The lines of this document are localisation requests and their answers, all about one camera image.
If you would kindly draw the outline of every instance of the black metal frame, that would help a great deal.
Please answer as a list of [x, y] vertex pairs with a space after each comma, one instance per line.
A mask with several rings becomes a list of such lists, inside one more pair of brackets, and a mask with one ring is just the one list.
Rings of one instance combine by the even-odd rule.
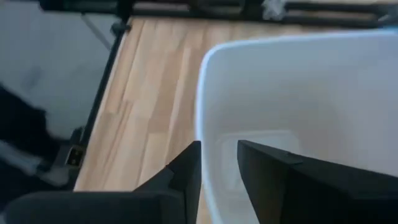
[[[182, 17], [192, 19], [217, 19], [229, 21], [253, 21], [253, 22], [271, 22], [278, 24], [301, 24], [306, 26], [337, 26], [350, 28], [377, 28], [384, 26], [393, 26], [398, 24], [398, 4], [322, 4], [309, 2], [288, 2], [285, 5], [287, 12], [300, 11], [304, 12], [299, 15], [289, 15], [289, 13], [281, 20], [264, 20], [262, 18], [262, 0], [235, 0], [241, 2], [226, 2], [219, 0], [211, 0], [211, 4], [204, 6], [193, 0], [169, 0], [172, 2], [157, 2], [157, 4], [179, 5], [185, 6], [185, 9], [143, 9], [136, 7], [136, 0], [40, 0], [40, 6], [45, 11], [61, 11], [61, 12], [78, 12], [78, 13], [97, 13], [97, 14], [113, 14], [121, 19], [119, 24], [114, 24], [113, 32], [116, 36], [114, 44], [111, 48], [108, 62], [99, 84], [93, 107], [90, 112], [84, 133], [82, 135], [80, 145], [86, 147], [93, 130], [96, 116], [100, 108], [101, 100], [111, 74], [111, 70], [116, 59], [116, 55], [121, 44], [121, 39], [125, 31], [130, 27], [127, 24], [130, 16], [151, 16], [151, 17]], [[238, 13], [216, 13], [216, 7], [241, 7]], [[362, 19], [360, 17], [317, 17], [309, 16], [306, 12], [342, 12], [372, 15], [370, 19]]]

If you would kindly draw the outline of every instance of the white plastic bin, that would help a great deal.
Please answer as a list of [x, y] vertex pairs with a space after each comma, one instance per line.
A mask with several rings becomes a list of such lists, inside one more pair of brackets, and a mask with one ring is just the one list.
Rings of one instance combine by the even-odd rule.
[[218, 45], [201, 66], [195, 123], [214, 223], [258, 223], [238, 139], [398, 176], [398, 31]]

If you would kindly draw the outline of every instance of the wooden floor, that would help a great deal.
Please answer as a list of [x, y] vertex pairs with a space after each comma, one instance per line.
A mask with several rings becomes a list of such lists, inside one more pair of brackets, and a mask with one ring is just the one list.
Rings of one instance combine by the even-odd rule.
[[[325, 28], [183, 19], [132, 19], [75, 190], [131, 191], [194, 140], [198, 71], [216, 44]], [[198, 223], [210, 218], [201, 197]]]

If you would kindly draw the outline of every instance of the white container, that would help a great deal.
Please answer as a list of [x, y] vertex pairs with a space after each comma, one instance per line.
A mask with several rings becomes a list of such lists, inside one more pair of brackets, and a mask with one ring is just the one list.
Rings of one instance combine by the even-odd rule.
[[258, 223], [238, 139], [398, 176], [398, 32], [218, 45], [201, 65], [195, 122], [213, 223]]

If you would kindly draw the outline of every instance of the black cable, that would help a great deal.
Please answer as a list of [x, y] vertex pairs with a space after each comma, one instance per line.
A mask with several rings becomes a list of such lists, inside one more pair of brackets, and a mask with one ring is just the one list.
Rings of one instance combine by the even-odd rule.
[[111, 51], [112, 45], [111, 43], [108, 42], [104, 34], [93, 24], [91, 20], [86, 16], [86, 14], [81, 15], [82, 21], [87, 25], [87, 27], [92, 31], [94, 36], [101, 41], [101, 43], [104, 45], [104, 47], [108, 50]]

